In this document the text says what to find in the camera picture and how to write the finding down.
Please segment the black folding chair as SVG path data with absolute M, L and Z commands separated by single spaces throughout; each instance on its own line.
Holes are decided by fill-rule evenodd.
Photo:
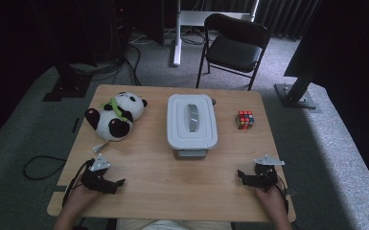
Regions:
M 250 91 L 270 40 L 269 30 L 255 22 L 213 13 L 204 20 L 204 35 L 196 88 L 207 63 L 208 74 L 216 68 L 248 78 Z

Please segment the clear plastic storage box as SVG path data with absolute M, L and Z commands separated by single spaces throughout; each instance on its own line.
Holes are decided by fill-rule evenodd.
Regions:
M 204 159 L 208 153 L 207 149 L 174 149 L 173 156 L 178 160 Z

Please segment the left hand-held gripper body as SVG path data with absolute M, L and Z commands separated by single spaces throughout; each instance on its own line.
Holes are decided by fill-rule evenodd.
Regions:
M 104 178 L 104 174 L 110 166 L 111 164 L 101 154 L 88 160 L 81 177 L 81 183 L 89 190 L 105 194 L 106 189 L 115 188 L 114 182 Z

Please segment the person's beige trousers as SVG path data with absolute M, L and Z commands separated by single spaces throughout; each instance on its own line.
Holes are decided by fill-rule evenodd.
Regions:
M 116 230 L 232 230 L 227 221 L 121 218 Z

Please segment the person's right hand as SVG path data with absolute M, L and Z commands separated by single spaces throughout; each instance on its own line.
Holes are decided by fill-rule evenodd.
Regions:
M 270 217 L 278 218 L 287 215 L 284 198 L 276 188 L 271 187 L 266 192 L 255 188 L 253 192 Z

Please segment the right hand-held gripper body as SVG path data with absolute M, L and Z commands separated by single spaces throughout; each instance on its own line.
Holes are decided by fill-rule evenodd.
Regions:
M 252 176 L 252 186 L 268 190 L 278 183 L 276 166 L 284 166 L 285 162 L 270 155 L 264 155 L 254 160 L 255 174 Z

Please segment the panda plush toy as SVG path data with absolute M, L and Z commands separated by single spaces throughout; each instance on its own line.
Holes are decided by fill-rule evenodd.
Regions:
M 132 92 L 120 92 L 99 108 L 88 108 L 84 117 L 104 143 L 93 148 L 98 152 L 108 142 L 123 140 L 144 113 L 148 102 Z

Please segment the white desk frame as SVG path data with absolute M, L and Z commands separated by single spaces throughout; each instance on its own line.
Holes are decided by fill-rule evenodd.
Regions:
M 181 39 L 181 27 L 182 26 L 196 26 L 202 27 L 204 20 L 211 14 L 212 11 L 184 11 L 181 9 L 181 1 L 175 0 L 176 7 L 176 23 L 175 23 L 175 45 L 173 53 L 173 65 L 179 66 L 181 63 L 181 51 L 182 51 L 182 39 Z M 255 19 L 256 11 L 258 9 L 260 0 L 252 0 L 252 7 L 249 12 L 229 12 L 223 11 L 222 14 L 234 17 L 237 19 L 243 19 L 253 21 Z

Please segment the dark pleated curtain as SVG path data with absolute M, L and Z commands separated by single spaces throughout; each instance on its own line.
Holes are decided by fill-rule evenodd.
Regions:
M 301 39 L 321 0 L 258 0 L 254 21 L 271 36 Z

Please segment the black stand with base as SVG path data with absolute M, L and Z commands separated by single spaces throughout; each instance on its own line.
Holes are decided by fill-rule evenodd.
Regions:
M 306 108 L 315 110 L 317 104 L 312 100 L 308 87 L 314 79 L 316 66 L 305 66 L 304 70 L 289 66 L 286 70 L 286 77 L 295 77 L 293 84 L 276 83 L 274 88 L 283 107 Z
M 41 0 L 41 7 L 46 15 L 50 56 L 58 71 L 58 80 L 44 100 L 83 98 L 92 77 L 77 73 L 71 63 L 89 63 L 92 58 L 78 0 Z

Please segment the colourful puzzle cube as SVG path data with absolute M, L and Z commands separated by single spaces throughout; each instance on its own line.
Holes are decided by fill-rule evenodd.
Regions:
M 251 129 L 254 125 L 253 113 L 249 110 L 240 110 L 236 116 L 238 129 Z

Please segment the person's left hand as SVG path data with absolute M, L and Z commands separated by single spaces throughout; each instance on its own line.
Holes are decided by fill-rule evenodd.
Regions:
M 80 184 L 71 190 L 63 209 L 68 213 L 79 214 L 101 195 L 101 192 L 89 190 Z

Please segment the white storage box lid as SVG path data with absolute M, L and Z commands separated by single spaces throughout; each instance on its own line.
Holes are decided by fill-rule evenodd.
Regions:
M 210 150 L 218 142 L 212 99 L 205 94 L 174 94 L 168 99 L 167 137 L 175 150 Z

